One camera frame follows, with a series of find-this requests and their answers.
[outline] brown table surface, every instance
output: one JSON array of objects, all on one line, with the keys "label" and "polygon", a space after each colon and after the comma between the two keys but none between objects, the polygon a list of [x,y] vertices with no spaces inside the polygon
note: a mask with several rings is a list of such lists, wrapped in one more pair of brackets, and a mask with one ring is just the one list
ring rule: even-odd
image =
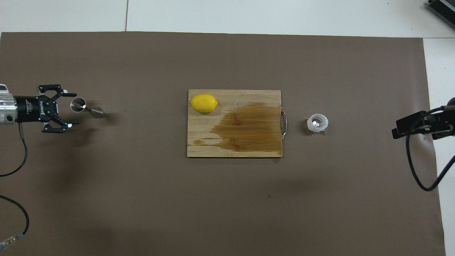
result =
[{"label": "brown table surface", "polygon": [[[439,196],[409,170],[395,121],[428,110],[422,39],[99,32],[2,33],[14,95],[59,83],[102,107],[65,134],[25,123],[29,159],[0,194],[29,212],[8,255],[444,255]],[[189,89],[281,90],[281,159],[191,159]],[[327,135],[304,128],[322,113]],[[2,173],[22,160],[1,126]],[[422,180],[428,137],[412,141]],[[0,201],[0,236],[24,217]]]}]

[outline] metal handle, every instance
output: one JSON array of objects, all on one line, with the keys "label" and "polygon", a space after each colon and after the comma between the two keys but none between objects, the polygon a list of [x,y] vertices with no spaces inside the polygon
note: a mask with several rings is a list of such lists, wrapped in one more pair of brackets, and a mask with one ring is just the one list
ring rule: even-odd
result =
[{"label": "metal handle", "polygon": [[281,107],[281,115],[284,116],[284,131],[281,131],[281,139],[284,139],[284,136],[286,135],[286,132],[288,130],[288,117],[286,116],[286,113],[283,110],[283,107]]}]

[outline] white floor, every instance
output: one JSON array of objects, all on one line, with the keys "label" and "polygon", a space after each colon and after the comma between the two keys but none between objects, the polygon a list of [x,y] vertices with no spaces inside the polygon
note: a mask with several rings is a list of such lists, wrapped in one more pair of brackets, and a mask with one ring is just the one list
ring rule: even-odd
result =
[{"label": "white floor", "polygon": [[[422,37],[430,105],[434,108],[455,97],[455,30],[425,4],[425,0],[1,0],[0,32]],[[435,141],[438,170],[455,154],[454,144],[454,137]],[[439,191],[446,254],[455,256],[455,170],[443,179]]]}]

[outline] cutting board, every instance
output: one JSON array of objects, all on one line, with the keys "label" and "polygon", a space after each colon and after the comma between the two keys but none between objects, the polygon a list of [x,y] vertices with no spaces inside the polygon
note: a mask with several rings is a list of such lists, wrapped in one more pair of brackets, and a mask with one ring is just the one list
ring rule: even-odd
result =
[{"label": "cutting board", "polygon": [[[193,96],[218,101],[210,113],[194,110]],[[280,90],[189,90],[188,157],[282,157]]]}]

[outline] lemon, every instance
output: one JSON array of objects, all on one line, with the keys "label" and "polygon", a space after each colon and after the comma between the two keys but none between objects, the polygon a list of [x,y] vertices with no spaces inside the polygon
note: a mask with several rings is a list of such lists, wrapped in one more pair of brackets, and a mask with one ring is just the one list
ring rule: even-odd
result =
[{"label": "lemon", "polygon": [[194,110],[209,113],[218,105],[218,101],[212,94],[198,94],[190,100],[190,105]]}]

